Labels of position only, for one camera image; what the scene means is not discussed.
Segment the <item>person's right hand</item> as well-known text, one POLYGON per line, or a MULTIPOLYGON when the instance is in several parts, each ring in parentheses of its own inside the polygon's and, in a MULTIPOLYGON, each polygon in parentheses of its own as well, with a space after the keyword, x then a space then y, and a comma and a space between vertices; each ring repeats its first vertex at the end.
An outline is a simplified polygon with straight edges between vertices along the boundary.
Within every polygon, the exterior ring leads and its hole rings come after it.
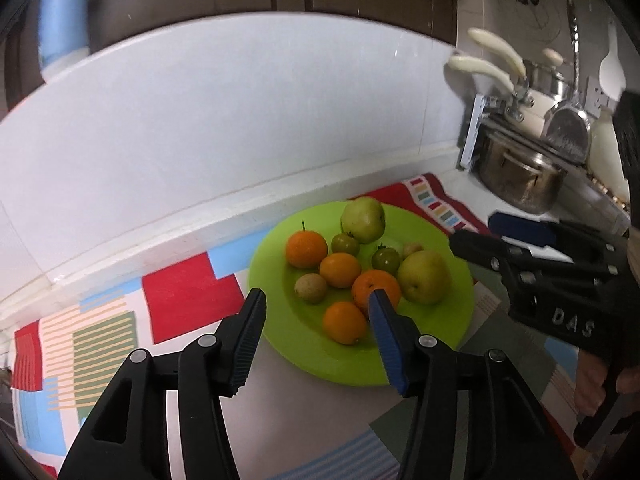
MULTIPOLYGON (((593 416, 605 399, 603 388, 608 376, 605 364, 596 356, 580 350, 578 353, 574 400, 579 413, 593 416)), ((619 394, 639 392, 639 369, 625 368, 617 378, 616 390, 619 394)))

